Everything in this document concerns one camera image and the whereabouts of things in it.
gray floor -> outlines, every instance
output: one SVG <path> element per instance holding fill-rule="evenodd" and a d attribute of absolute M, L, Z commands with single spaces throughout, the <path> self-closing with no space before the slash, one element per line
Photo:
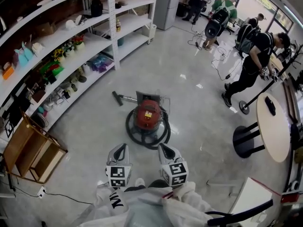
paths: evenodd
<path fill-rule="evenodd" d="M 206 19 L 200 18 L 194 30 L 203 30 L 205 24 Z M 179 18 L 175 26 L 191 31 L 191 24 Z M 228 55 L 226 60 L 215 61 L 214 65 L 221 77 L 234 70 L 228 81 L 238 78 L 240 59 L 235 50 L 229 53 L 234 36 L 224 32 L 219 38 L 220 49 L 215 47 L 210 52 L 197 52 L 196 47 L 187 44 L 191 38 L 189 32 L 176 27 L 167 31 L 157 30 L 150 45 L 143 45 L 125 58 L 120 70 L 109 72 L 69 108 L 51 130 L 64 142 L 69 153 L 45 185 L 48 192 L 93 202 L 97 184 L 107 181 L 104 173 L 107 154 L 123 142 L 130 147 L 134 165 L 130 185 L 137 177 L 145 179 L 147 184 L 159 178 L 157 152 L 132 143 L 126 134 L 125 118 L 134 104 L 125 103 L 119 107 L 112 97 L 113 90 L 134 97 L 136 90 L 147 93 L 160 91 L 161 95 L 170 98 L 172 136 L 169 143 L 178 148 L 187 160 L 189 179 L 196 182 L 196 191 L 215 209 L 228 211 L 235 198 L 228 196 L 229 189 L 208 187 L 208 179 L 254 177 L 269 188 L 282 191 L 287 161 L 276 163 L 265 150 L 242 159 L 236 155 L 232 145 L 235 128 L 256 121 L 255 103 L 250 107 L 251 113 L 243 115 L 238 102 L 249 101 L 267 82 L 258 78 L 252 88 L 232 98 L 234 111 L 229 109 L 221 98 L 224 82 L 212 68 L 211 61 L 223 60 L 222 53 Z M 285 107 L 282 86 L 269 93 Z M 24 180 L 19 180 L 19 185 L 16 179 L 13 182 L 34 195 L 40 188 L 40 185 Z M 274 195 L 274 199 L 275 207 L 268 210 L 267 220 L 259 226 L 265 226 L 276 215 L 278 197 Z M 17 194 L 15 199 L 1 201 L 10 227 L 39 227 L 42 220 L 48 227 L 67 226 L 87 207 L 60 196 L 35 199 Z"/>

man in green shirt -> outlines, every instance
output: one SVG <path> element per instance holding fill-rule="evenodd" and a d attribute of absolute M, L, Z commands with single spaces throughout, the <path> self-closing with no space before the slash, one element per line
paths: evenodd
<path fill-rule="evenodd" d="M 237 18 L 237 9 L 234 6 L 234 3 L 236 1 L 237 0 L 216 0 L 214 2 L 214 4 L 212 5 L 212 8 L 214 11 L 216 11 L 220 7 L 224 6 L 226 8 L 226 10 L 229 11 L 229 22 L 233 23 L 235 21 L 235 19 Z M 222 32 L 224 31 L 226 26 L 227 26 L 227 23 L 221 25 L 221 29 L 215 38 L 213 38 L 213 39 L 206 38 L 205 42 L 203 43 L 203 47 L 206 50 L 208 50 L 208 51 L 211 50 L 213 43 L 216 41 L 217 37 L 222 34 Z"/>

ceiling light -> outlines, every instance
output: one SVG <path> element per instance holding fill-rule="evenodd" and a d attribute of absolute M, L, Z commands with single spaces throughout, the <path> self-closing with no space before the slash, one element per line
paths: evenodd
<path fill-rule="evenodd" d="M 296 22 L 301 26 L 301 28 L 303 29 L 303 24 L 300 22 L 300 20 L 295 16 L 295 14 L 286 6 L 284 5 L 285 9 L 287 10 L 287 12 L 289 12 L 291 14 L 291 16 L 296 20 Z"/>

orange box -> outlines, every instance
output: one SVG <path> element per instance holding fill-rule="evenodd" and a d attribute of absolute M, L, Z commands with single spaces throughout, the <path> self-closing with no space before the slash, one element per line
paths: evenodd
<path fill-rule="evenodd" d="M 14 71 L 14 67 L 12 65 L 9 65 L 9 67 L 7 67 L 2 73 L 3 79 L 7 80 L 11 76 L 11 74 L 13 74 Z"/>

green shirt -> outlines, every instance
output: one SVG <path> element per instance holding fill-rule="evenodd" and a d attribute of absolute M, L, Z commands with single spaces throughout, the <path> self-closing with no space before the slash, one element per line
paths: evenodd
<path fill-rule="evenodd" d="M 224 2 L 224 0 L 215 1 L 214 4 L 212 5 L 213 10 L 216 10 L 217 8 L 219 8 L 222 5 L 223 2 Z M 231 7 L 231 6 L 234 6 L 234 4 L 229 0 L 225 0 L 225 5 L 226 5 L 227 8 Z M 237 14 L 237 9 L 232 9 L 231 13 L 230 13 L 230 18 L 236 19 L 237 15 L 238 15 Z"/>

